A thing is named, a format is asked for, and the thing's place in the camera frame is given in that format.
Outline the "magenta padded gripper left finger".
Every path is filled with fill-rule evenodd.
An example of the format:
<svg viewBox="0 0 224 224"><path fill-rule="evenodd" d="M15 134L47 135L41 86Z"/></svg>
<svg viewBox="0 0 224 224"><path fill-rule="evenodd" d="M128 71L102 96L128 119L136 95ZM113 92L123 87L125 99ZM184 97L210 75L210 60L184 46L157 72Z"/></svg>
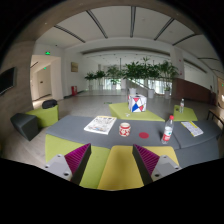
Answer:
<svg viewBox="0 0 224 224"><path fill-rule="evenodd" d="M57 154L47 162L44 170L79 185L90 155L91 144L88 143L66 155Z"/></svg>

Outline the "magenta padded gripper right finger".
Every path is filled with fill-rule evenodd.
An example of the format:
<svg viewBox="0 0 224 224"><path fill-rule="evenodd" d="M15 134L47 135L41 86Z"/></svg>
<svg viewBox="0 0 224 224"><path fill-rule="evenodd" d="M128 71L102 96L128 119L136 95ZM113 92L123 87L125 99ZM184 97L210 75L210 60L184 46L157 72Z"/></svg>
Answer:
<svg viewBox="0 0 224 224"><path fill-rule="evenodd" d="M181 170L181 167L168 155L159 156L136 144L133 145L132 154L144 185Z"/></svg>

